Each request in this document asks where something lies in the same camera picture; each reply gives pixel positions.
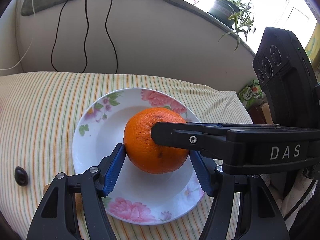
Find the right white gloved hand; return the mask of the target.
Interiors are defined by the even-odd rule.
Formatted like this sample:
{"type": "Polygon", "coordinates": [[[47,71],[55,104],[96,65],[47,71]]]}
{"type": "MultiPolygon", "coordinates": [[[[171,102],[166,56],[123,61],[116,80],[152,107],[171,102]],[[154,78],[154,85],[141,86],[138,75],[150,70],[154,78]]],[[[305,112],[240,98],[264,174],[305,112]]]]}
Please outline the right white gloved hand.
{"type": "Polygon", "coordinates": [[[273,183],[281,184],[282,175],[277,174],[262,174],[261,175],[263,181],[266,186],[270,190],[276,204],[283,215],[287,215],[293,207],[298,203],[299,200],[302,200],[302,203],[299,204],[297,209],[293,212],[293,214],[285,221],[287,229],[291,229],[295,218],[298,215],[298,211],[300,211],[304,206],[306,206],[307,202],[311,200],[316,191],[316,186],[318,182],[308,190],[308,187],[311,185],[312,180],[309,178],[305,178],[302,174],[302,171],[298,172],[297,178],[293,183],[293,187],[289,190],[289,193],[284,196],[283,193],[280,193],[276,186],[273,183]]]}

